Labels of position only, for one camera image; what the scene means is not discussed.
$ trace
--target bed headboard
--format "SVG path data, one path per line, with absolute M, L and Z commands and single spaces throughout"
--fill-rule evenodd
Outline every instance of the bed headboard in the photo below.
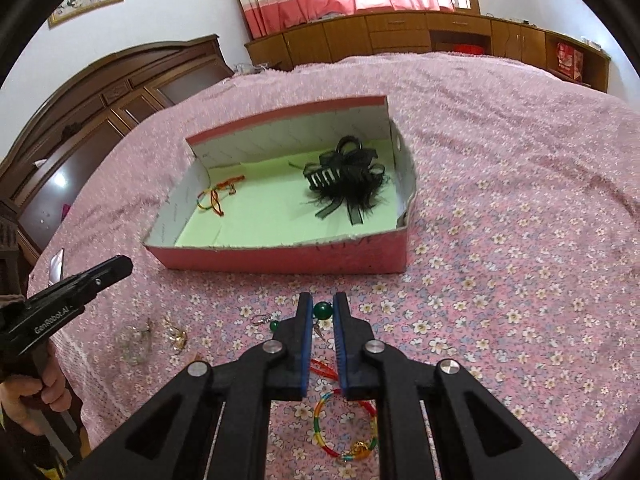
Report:
M 0 164 L 0 189 L 18 208 L 18 239 L 27 260 L 37 259 L 62 220 L 63 206 L 133 127 L 232 73 L 212 35 L 128 48 L 64 83 Z

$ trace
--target box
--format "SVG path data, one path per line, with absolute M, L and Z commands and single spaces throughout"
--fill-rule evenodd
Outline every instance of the box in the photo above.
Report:
M 583 64 L 583 53 L 570 45 L 558 43 L 558 72 L 581 83 Z
M 322 206 L 302 174 L 344 136 L 375 148 L 374 162 L 385 166 L 378 202 L 362 224 L 351 224 L 345 205 L 317 218 Z M 143 239 L 165 267 L 265 274 L 406 269 L 416 173 L 385 96 L 279 108 L 186 140 L 196 158 Z M 198 208 L 203 190 L 239 175 L 236 193 L 220 195 L 223 216 Z

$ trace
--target black bow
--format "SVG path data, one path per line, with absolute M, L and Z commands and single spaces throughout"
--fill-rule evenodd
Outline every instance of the black bow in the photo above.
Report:
M 354 144 L 355 149 L 345 152 L 348 144 Z M 331 200 L 316 213 L 318 218 L 326 218 L 346 202 L 351 224 L 362 224 L 362 211 L 376 205 L 374 198 L 385 176 L 382 164 L 372 164 L 374 158 L 378 158 L 376 150 L 363 148 L 360 139 L 347 136 L 335 150 L 320 155 L 319 164 L 305 166 L 302 174 L 311 191 L 318 194 L 318 202 Z

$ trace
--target metal bolt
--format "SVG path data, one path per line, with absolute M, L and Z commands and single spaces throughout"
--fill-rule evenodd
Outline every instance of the metal bolt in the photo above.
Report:
M 194 363 L 191 363 L 187 368 L 187 372 L 191 377 L 202 377 L 204 374 L 207 373 L 207 371 L 209 371 L 209 367 L 207 366 L 206 363 L 203 363 L 202 361 L 196 361 Z
M 440 370 L 449 375 L 457 374 L 460 371 L 460 364 L 453 359 L 444 359 L 440 363 Z
M 379 354 L 385 350 L 385 344 L 378 339 L 372 339 L 371 341 L 364 343 L 364 348 L 367 352 Z
M 269 339 L 262 345 L 262 349 L 267 352 L 267 354 L 277 354 L 283 347 L 283 344 L 277 339 Z

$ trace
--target bedspread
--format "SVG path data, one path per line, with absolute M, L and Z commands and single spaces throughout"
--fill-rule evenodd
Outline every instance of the bedspread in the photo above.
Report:
M 251 276 L 165 269 L 140 243 L 193 154 L 184 138 L 272 108 L 386 94 L 411 150 L 418 193 L 401 275 Z M 621 101 L 517 62 L 447 54 L 362 57 L 292 73 L 239 76 L 134 129 L 82 189 L 31 277 L 65 275 L 114 254 L 134 262 L 55 336 L 96 446 L 199 352 L 237 359 L 270 337 L 258 313 L 295 311 L 297 294 L 347 292 L 354 315 L 410 358 L 454 356 L 584 478 L 640 422 L 638 255 L 640 116 Z M 188 332 L 174 355 L 161 320 Z M 148 363 L 127 365 L 115 337 L 154 322 Z M 331 322 L 314 356 L 334 362 Z M 377 457 L 336 463 L 312 441 L 310 397 L 274 402 L 266 477 L 376 478 Z M 332 400 L 322 414 L 338 450 L 366 436 L 366 413 Z

